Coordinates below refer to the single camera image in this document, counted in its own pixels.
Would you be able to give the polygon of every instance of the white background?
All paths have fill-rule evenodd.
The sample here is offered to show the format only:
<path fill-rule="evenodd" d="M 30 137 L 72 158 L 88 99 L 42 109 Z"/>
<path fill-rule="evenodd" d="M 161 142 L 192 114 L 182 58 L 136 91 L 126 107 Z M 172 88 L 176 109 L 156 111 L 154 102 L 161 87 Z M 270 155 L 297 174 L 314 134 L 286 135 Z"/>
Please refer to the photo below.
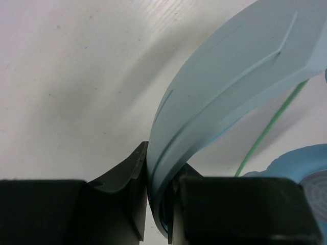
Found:
<path fill-rule="evenodd" d="M 0 178 L 92 180 L 148 140 L 165 89 L 254 0 L 0 1 Z M 233 175 L 287 93 L 189 163 Z M 327 84 L 313 78 L 243 173 L 327 142 Z M 167 244 L 148 210 L 143 244 Z"/>

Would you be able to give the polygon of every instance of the light blue plastic part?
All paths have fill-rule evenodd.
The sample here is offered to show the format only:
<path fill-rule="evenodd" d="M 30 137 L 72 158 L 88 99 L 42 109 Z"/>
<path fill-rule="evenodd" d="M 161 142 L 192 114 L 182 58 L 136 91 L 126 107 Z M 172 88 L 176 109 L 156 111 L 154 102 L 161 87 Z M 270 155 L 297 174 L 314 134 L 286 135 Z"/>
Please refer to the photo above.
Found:
<path fill-rule="evenodd" d="M 326 0 L 259 0 L 180 69 L 157 110 L 147 152 L 149 201 L 163 235 L 162 195 L 186 161 L 247 112 L 325 71 L 326 12 Z"/>
<path fill-rule="evenodd" d="M 306 176 L 323 170 L 327 170 L 327 144 L 308 146 L 288 152 L 274 160 L 266 171 L 249 172 L 244 176 L 288 178 L 300 183 Z M 314 190 L 325 193 L 326 188 L 326 183 L 321 183 L 320 188 L 315 186 Z M 324 236 L 323 244 L 327 245 L 327 223 L 321 220 L 318 223 Z"/>

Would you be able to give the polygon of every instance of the green cable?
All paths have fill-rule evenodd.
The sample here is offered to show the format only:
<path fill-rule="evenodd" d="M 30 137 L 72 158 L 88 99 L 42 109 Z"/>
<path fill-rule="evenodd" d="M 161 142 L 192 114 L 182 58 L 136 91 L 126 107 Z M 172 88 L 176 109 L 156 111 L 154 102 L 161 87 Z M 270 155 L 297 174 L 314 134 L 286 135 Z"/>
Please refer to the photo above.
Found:
<path fill-rule="evenodd" d="M 255 141 L 251 149 L 246 154 L 245 158 L 243 159 L 241 165 L 237 169 L 235 173 L 235 177 L 238 177 L 245 167 L 246 163 L 254 153 L 254 151 L 258 148 L 259 144 L 262 142 L 262 140 L 266 137 L 266 135 L 271 130 L 272 126 L 275 124 L 275 122 L 279 119 L 279 117 L 282 115 L 282 113 L 290 106 L 290 104 L 294 101 L 294 99 L 298 96 L 298 94 L 301 92 L 301 90 L 304 88 L 304 86 L 307 84 L 308 80 L 301 82 L 294 91 L 288 96 L 288 98 L 284 101 L 282 106 L 279 108 L 279 110 L 274 114 L 268 125 L 265 127 L 265 129 L 262 131 L 261 135 L 258 137 L 258 139 Z"/>

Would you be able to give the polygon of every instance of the blue object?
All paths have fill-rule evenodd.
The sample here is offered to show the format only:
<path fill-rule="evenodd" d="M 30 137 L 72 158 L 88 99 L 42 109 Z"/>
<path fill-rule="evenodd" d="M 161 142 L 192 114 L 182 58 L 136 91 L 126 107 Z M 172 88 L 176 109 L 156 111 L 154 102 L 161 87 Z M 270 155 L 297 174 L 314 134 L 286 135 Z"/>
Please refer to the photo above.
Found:
<path fill-rule="evenodd" d="M 274 160 L 262 172 L 250 172 L 245 177 L 278 177 L 288 178 L 296 183 L 303 183 L 307 199 L 324 236 L 327 245 L 327 144 L 318 144 L 288 152 Z M 306 188 L 306 177 L 313 176 L 309 188 Z"/>
<path fill-rule="evenodd" d="M 164 191 L 199 150 L 249 111 L 327 67 L 326 0 L 258 0 L 215 31 L 163 96 L 147 151 L 160 232 Z"/>

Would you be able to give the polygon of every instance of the white surface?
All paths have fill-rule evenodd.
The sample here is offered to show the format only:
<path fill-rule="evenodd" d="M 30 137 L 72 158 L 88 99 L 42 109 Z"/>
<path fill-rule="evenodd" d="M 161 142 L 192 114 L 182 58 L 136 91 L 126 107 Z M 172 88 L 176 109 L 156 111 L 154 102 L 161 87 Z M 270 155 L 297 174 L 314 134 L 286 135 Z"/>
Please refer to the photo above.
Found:
<path fill-rule="evenodd" d="M 148 140 L 192 52 L 253 1 L 1 1 L 0 178 L 92 180 Z M 327 84 L 310 81 L 243 173 L 326 143 Z M 282 98 L 250 113 L 190 164 L 233 175 Z M 167 244 L 151 220 L 144 244 Z"/>

